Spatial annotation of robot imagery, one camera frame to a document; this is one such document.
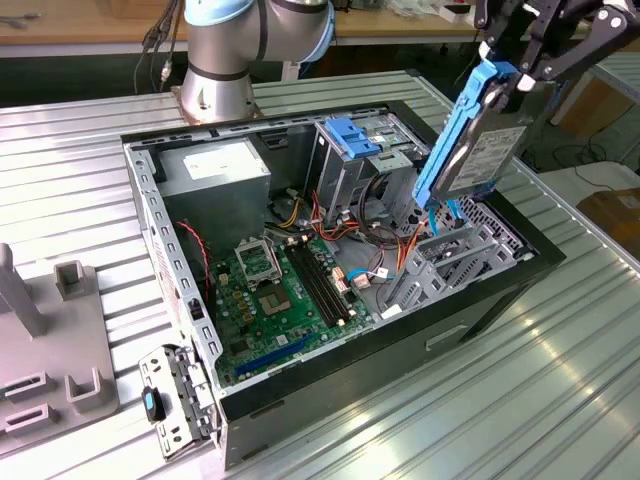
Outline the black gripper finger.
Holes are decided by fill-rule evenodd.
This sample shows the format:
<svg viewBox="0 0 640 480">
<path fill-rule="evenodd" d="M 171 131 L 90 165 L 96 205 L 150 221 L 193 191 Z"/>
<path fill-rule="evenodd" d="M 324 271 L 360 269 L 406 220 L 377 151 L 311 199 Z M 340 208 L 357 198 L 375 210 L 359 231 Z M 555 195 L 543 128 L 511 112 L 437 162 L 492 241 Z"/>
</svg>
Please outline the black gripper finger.
<svg viewBox="0 0 640 480">
<path fill-rule="evenodd" d="M 535 15 L 516 89 L 566 80 L 632 42 L 630 1 L 529 1 Z"/>
<path fill-rule="evenodd" d="M 478 53 L 483 60 L 515 62 L 524 34 L 523 1 L 476 1 L 474 26 L 484 35 Z"/>
</svg>

